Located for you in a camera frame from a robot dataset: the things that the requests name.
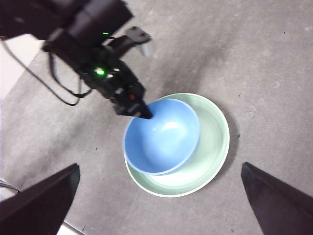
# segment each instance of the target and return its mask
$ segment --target bowl rim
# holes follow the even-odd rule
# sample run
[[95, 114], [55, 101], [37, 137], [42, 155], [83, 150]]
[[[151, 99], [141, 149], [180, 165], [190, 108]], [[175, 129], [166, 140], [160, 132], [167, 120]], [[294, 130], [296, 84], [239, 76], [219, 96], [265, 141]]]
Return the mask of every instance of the bowl rim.
[[179, 169], [182, 165], [184, 165], [194, 154], [194, 152], [196, 151], [197, 147], [198, 147], [198, 143], [199, 143], [199, 140], [200, 140], [200, 136], [201, 136], [201, 127], [200, 127], [200, 122], [199, 122], [199, 118], [198, 118], [198, 115], [197, 113], [194, 111], [194, 109], [187, 103], [181, 101], [181, 100], [178, 100], [178, 99], [172, 99], [172, 98], [160, 98], [152, 103], [155, 103], [155, 102], [158, 102], [158, 101], [161, 101], [161, 100], [165, 100], [165, 99], [168, 99], [168, 100], [172, 100], [174, 102], [179, 102], [179, 103], [182, 103], [185, 105], [185, 107], [187, 107], [191, 113], [192, 113], [192, 116], [195, 118], [196, 120], [196, 131], [197, 131], [197, 143], [195, 144], [195, 146], [193, 146], [189, 153], [186, 155], [186, 157], [180, 161], [179, 164], [175, 165], [174, 167], [172, 167], [171, 169], [168, 169], [168, 170], [164, 170], [164, 171], [159, 171], [159, 172], [149, 172], [149, 171], [144, 171], [142, 169], [139, 169], [138, 167], [136, 167], [128, 158], [127, 154], [126, 154], [126, 147], [125, 147], [125, 139], [126, 139], [126, 134], [127, 134], [127, 131], [131, 125], [131, 123], [133, 122], [133, 120], [136, 118], [136, 117], [132, 117], [131, 120], [128, 122], [125, 130], [124, 130], [124, 134], [123, 134], [123, 154], [124, 154], [124, 158], [126, 160], [126, 162], [136, 171], [140, 172], [140, 173], [143, 173], [143, 174], [149, 174], [149, 175], [165, 175], [165, 174], [169, 174], [171, 173], [172, 171], [176, 171], [177, 169]]
[[160, 193], [156, 193], [156, 192], [153, 192], [151, 190], [148, 190], [147, 188], [145, 188], [144, 186], [142, 186], [137, 180], [136, 178], [133, 176], [133, 174], [131, 173], [130, 171], [130, 168], [129, 168], [129, 165], [126, 161], [126, 158], [124, 158], [124, 161], [125, 161], [125, 165], [126, 165], [126, 169], [129, 173], [129, 175], [131, 176], [132, 180], [144, 191], [146, 191], [147, 193], [150, 193], [154, 196], [158, 196], [158, 197], [166, 197], [166, 198], [175, 198], [175, 197], [183, 197], [183, 196], [186, 196], [186, 195], [189, 195], [191, 193], [194, 193], [198, 190], [200, 190], [201, 188], [203, 188], [204, 186], [206, 186], [210, 181], [213, 180], [213, 178], [219, 173], [219, 171], [221, 170], [222, 166], [224, 165], [225, 163], [225, 160], [226, 160], [226, 157], [228, 155], [228, 151], [229, 151], [229, 143], [230, 143], [230, 132], [229, 132], [229, 126], [228, 126], [228, 122], [223, 114], [223, 112], [219, 109], [219, 107], [211, 100], [209, 100], [208, 98], [204, 97], [204, 96], [201, 96], [201, 95], [198, 95], [198, 94], [193, 94], [193, 93], [174, 93], [174, 94], [169, 94], [169, 95], [166, 95], [166, 96], [163, 96], [161, 97], [160, 99], [165, 99], [166, 97], [168, 96], [172, 96], [172, 95], [175, 95], [175, 94], [185, 94], [185, 95], [192, 95], [192, 96], [197, 96], [197, 97], [200, 97], [200, 98], [203, 98], [203, 99], [206, 99], [209, 103], [211, 103], [213, 106], [215, 106], [217, 108], [217, 110], [220, 112], [220, 114], [222, 114], [222, 119], [224, 121], [224, 124], [226, 126], [226, 131], [227, 131], [227, 146], [226, 146], [226, 150], [225, 150], [225, 153], [224, 153], [224, 156], [223, 156], [223, 159], [221, 161], [221, 164], [219, 165], [219, 167], [216, 169], [216, 171], [212, 174], [212, 176], [210, 178], [208, 178], [203, 184], [201, 184], [200, 186], [190, 190], [190, 191], [187, 191], [187, 192], [184, 192], [184, 193], [178, 193], [178, 194], [160, 194]]

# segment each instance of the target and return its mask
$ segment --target plate rim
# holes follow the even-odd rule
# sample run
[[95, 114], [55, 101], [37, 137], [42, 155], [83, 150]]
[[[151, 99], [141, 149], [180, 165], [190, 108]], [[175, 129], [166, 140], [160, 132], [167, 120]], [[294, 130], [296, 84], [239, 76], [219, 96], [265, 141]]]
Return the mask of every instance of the plate rim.
[[224, 165], [225, 163], [225, 160], [226, 160], [226, 157], [228, 155], [228, 151], [229, 151], [229, 144], [230, 144], [230, 132], [229, 132], [229, 125], [228, 125], [228, 122], [225, 118], [225, 115], [224, 113], [220, 110], [220, 108], [211, 100], [209, 100], [208, 98], [204, 97], [204, 96], [201, 96], [201, 95], [198, 95], [198, 94], [193, 94], [193, 93], [174, 93], [174, 94], [169, 94], [169, 95], [166, 95], [166, 96], [163, 96], [161, 97], [160, 99], [164, 99], [168, 96], [172, 96], [172, 95], [175, 95], [175, 94], [183, 94], [183, 95], [192, 95], [192, 96], [197, 96], [199, 98], [203, 98], [203, 99], [206, 99], [206, 101], [208, 101], [209, 103], [211, 103], [217, 110], [218, 112], [220, 112], [222, 114], [222, 119], [224, 121], [224, 123], [226, 124], [226, 131], [227, 131], [227, 147], [226, 147], [226, 151], [224, 153], [224, 156], [223, 156], [223, 159], [221, 161], [221, 164], [219, 165], [219, 167], [215, 170], [214, 174], [212, 174], [212, 176], [206, 180], [203, 184], [201, 184], [200, 186], [190, 190], [190, 191], [187, 191], [187, 192], [184, 192], [184, 193], [179, 193], [179, 194], [172, 194], [172, 195], [168, 195], [168, 194], [160, 194], [160, 193], [156, 193], [156, 192], [153, 192], [151, 190], [148, 190], [146, 189], [144, 186], [142, 186], [135, 178], [134, 176], [132, 175], [130, 169], [129, 169], [129, 166], [127, 164], [127, 160], [126, 160], [126, 156], [124, 156], [124, 161], [125, 161], [125, 165], [126, 165], [126, 169], [129, 173], [129, 175], [131, 176], [132, 180], [141, 188], [143, 189], [144, 191], [146, 191], [147, 193], [150, 193], [154, 196], [158, 196], [158, 197], [166, 197], [166, 198], [174, 198], [174, 197], [183, 197], [183, 196], [186, 196], [186, 195], [189, 195], [191, 193], [194, 193], [198, 190], [200, 190], [201, 188], [203, 188], [204, 186], [206, 186], [209, 182], [212, 181], [212, 179], [219, 173], [219, 171], [221, 170], [222, 166]]

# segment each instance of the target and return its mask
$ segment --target floor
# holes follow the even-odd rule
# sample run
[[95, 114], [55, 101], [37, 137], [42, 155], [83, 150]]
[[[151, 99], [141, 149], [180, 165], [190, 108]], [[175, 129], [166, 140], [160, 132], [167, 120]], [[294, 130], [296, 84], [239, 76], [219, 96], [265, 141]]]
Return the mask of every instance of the floor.
[[[313, 195], [313, 2], [128, 3], [136, 18], [126, 27], [142, 27], [157, 44], [151, 58], [136, 50], [124, 57], [146, 101], [196, 93], [226, 116], [230, 150], [215, 180], [181, 198], [144, 192], [124, 165], [129, 118], [116, 116], [97, 92], [65, 106], [27, 73], [1, 104], [2, 178], [23, 190], [78, 163], [81, 181], [66, 222], [87, 235], [261, 235], [240, 179], [243, 162]], [[44, 53], [30, 68], [53, 84]], [[76, 88], [76, 75], [61, 62], [58, 74]]]

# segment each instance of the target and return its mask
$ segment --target green bowl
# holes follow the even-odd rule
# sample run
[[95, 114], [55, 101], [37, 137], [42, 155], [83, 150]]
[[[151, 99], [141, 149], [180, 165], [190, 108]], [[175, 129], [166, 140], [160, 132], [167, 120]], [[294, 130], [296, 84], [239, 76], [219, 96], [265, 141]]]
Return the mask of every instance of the green bowl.
[[161, 99], [178, 99], [196, 112], [201, 126], [198, 148], [192, 160], [181, 170], [168, 175], [137, 172], [125, 160], [135, 183], [148, 193], [160, 197], [181, 197], [208, 184], [220, 171], [229, 148], [229, 128], [221, 110], [210, 100], [197, 94], [171, 94]]

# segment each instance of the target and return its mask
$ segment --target wire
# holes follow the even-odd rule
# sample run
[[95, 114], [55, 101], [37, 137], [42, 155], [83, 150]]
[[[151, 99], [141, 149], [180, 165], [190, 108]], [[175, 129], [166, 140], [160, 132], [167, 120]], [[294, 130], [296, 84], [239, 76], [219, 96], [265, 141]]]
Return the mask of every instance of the wire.
[[[14, 59], [16, 60], [16, 62], [18, 62], [25, 70], [27, 70], [31, 75], [33, 75], [39, 82], [41, 82], [49, 91], [51, 91], [60, 101], [62, 101], [63, 103], [69, 105], [69, 106], [75, 106], [79, 103], [80, 98], [77, 98], [75, 103], [69, 103], [67, 101], [65, 101], [64, 99], [62, 99], [58, 94], [56, 94], [56, 92], [50, 88], [38, 75], [36, 75], [32, 70], [30, 70], [12, 51], [11, 49], [8, 47], [7, 43], [2, 40], [2, 45], [4, 47], [4, 49], [6, 50], [6, 52]], [[78, 80], [78, 93], [81, 93], [82, 91], [82, 79], [79, 78]]]
[[60, 80], [58, 79], [56, 72], [55, 72], [55, 66], [54, 66], [54, 56], [51, 52], [49, 52], [49, 67], [50, 67], [50, 74], [53, 77], [54, 81], [56, 83], [58, 83], [64, 90], [68, 91], [70, 94], [72, 94], [73, 96], [77, 97], [77, 98], [84, 98], [85, 96], [87, 96], [88, 94], [91, 93], [92, 89], [89, 89], [87, 92], [81, 94], [81, 91], [79, 92], [79, 94], [74, 93], [73, 91], [71, 91], [70, 89], [68, 89], [67, 87], [65, 87]]

